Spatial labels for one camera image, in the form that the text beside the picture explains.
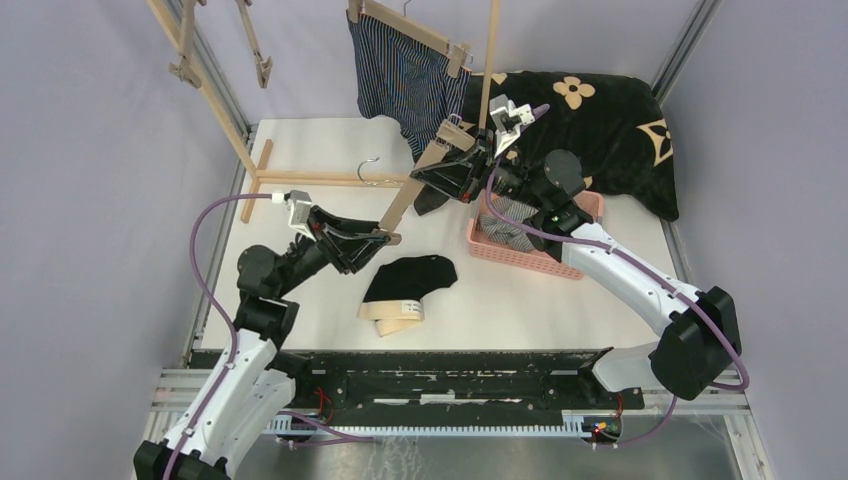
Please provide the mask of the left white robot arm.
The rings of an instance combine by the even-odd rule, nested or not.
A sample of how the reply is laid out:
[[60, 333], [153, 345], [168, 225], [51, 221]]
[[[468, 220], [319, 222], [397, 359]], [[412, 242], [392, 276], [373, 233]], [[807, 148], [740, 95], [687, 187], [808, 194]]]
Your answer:
[[225, 320], [229, 344], [177, 423], [161, 440], [139, 446], [137, 478], [231, 479], [279, 411], [312, 399], [306, 359], [281, 351], [299, 310], [285, 295], [327, 266], [358, 272], [397, 237], [374, 221], [315, 205], [293, 208], [292, 217], [297, 234], [284, 253], [252, 245], [240, 254], [240, 303]]

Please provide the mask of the grey striped underwear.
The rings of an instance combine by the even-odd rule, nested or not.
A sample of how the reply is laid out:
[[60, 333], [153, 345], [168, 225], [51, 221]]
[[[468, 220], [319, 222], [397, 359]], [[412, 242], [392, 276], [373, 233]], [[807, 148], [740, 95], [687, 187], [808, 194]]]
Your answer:
[[515, 223], [522, 224], [538, 210], [508, 198], [493, 197], [491, 203], [493, 209], [489, 213], [481, 213], [479, 217], [479, 227], [487, 238], [519, 252], [535, 251], [527, 233], [515, 226]]

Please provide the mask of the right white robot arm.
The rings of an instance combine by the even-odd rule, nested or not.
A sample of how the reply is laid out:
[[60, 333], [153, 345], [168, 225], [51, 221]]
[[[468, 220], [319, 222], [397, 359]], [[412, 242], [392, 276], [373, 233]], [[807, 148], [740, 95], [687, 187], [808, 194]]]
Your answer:
[[431, 165], [418, 164], [412, 179], [464, 203], [494, 196], [535, 209], [514, 227], [533, 247], [575, 268], [635, 311], [658, 339], [637, 347], [613, 348], [589, 363], [577, 384], [581, 400], [603, 407], [619, 391], [660, 385], [684, 400], [709, 387], [743, 392], [750, 374], [741, 359], [741, 340], [732, 296], [676, 280], [649, 265], [578, 206], [585, 188], [579, 158], [556, 149], [538, 160], [509, 159], [511, 143], [481, 143]]

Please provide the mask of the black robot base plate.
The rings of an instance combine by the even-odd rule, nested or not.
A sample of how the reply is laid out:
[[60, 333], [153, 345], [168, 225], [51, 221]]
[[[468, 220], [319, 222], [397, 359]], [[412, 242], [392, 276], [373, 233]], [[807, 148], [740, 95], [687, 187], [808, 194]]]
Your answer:
[[288, 409], [356, 435], [590, 434], [579, 414], [642, 410], [643, 392], [613, 393], [591, 374], [600, 350], [294, 351]]

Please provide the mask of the black underwear beige waistband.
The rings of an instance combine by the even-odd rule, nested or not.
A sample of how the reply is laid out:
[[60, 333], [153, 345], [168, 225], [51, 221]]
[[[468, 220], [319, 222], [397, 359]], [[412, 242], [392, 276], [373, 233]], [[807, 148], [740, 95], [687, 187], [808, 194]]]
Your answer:
[[454, 263], [444, 256], [399, 258], [379, 267], [357, 317], [372, 321], [379, 337], [407, 330], [424, 320], [424, 297], [457, 280]]

